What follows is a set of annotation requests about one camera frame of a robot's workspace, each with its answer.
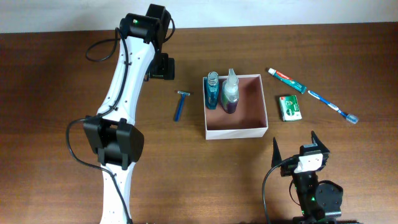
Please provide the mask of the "teal Listerine mouthwash bottle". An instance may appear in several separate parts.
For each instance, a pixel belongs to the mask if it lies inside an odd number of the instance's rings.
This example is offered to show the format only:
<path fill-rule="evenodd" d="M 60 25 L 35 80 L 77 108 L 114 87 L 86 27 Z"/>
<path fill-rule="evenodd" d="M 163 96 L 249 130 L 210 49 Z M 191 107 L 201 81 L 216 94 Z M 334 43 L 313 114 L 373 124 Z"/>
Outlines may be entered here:
<path fill-rule="evenodd" d="M 210 72 L 206 79 L 206 106 L 215 110 L 218 104 L 219 80 L 216 72 Z"/>

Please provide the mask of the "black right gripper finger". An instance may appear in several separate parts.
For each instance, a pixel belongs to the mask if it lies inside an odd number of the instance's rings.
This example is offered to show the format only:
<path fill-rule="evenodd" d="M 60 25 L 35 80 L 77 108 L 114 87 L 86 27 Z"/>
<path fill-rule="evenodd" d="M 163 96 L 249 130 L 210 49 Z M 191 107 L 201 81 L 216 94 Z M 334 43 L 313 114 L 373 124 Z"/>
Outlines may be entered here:
<path fill-rule="evenodd" d="M 279 151 L 279 147 L 278 147 L 276 138 L 273 138 L 272 147 L 273 147 L 273 150 L 272 150 L 271 167 L 276 167 L 277 165 L 279 165 L 282 162 L 282 158 L 281 158 L 281 154 Z"/>
<path fill-rule="evenodd" d="M 319 140 L 314 131 L 311 131 L 312 143 L 317 146 L 318 150 L 322 153 L 329 153 L 329 149 Z"/>

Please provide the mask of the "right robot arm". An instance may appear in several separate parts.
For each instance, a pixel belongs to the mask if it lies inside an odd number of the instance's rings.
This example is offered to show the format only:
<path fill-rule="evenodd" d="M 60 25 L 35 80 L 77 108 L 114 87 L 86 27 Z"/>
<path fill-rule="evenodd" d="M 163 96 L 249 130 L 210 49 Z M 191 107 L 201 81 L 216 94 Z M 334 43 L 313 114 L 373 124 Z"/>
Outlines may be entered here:
<path fill-rule="evenodd" d="M 311 132 L 311 144 L 300 147 L 298 154 L 282 159 L 273 140 L 272 168 L 279 168 L 282 177 L 291 177 L 302 215 L 294 223 L 336 223 L 341 216 L 343 188 L 330 180 L 319 181 L 317 172 L 325 166 L 330 150 Z"/>

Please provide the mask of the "green Dettol soap box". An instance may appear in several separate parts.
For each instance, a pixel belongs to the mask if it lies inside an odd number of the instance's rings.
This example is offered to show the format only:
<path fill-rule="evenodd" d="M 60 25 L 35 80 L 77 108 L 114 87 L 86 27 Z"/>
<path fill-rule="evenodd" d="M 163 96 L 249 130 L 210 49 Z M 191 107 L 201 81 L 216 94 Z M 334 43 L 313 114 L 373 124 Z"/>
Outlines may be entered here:
<path fill-rule="evenodd" d="M 284 122 L 298 121 L 302 119 L 296 95 L 281 96 L 279 98 L 279 104 L 282 120 Z"/>

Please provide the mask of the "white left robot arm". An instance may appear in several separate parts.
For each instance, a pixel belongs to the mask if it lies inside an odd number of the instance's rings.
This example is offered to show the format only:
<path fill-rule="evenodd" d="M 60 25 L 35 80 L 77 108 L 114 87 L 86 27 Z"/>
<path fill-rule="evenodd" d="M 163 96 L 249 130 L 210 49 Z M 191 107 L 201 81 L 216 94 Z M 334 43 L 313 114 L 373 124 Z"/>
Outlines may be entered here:
<path fill-rule="evenodd" d="M 101 223 L 132 222 L 132 173 L 144 148 L 144 135 L 135 127 L 137 102 L 144 82 L 175 77 L 175 60 L 162 52 L 174 27 L 165 7 L 150 4 L 143 16 L 127 14 L 116 31 L 120 51 L 110 88 L 97 114 L 83 123 L 103 173 Z"/>

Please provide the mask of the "purple foaming soap pump bottle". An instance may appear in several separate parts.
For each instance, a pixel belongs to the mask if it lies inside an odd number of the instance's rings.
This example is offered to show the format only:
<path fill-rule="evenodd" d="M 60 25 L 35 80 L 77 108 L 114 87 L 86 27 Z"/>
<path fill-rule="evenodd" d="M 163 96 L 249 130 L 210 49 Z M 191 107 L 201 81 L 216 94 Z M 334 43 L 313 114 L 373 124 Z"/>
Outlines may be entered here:
<path fill-rule="evenodd" d="M 221 89 L 221 105 L 226 113 L 233 114 L 239 102 L 239 78 L 230 68 Z"/>

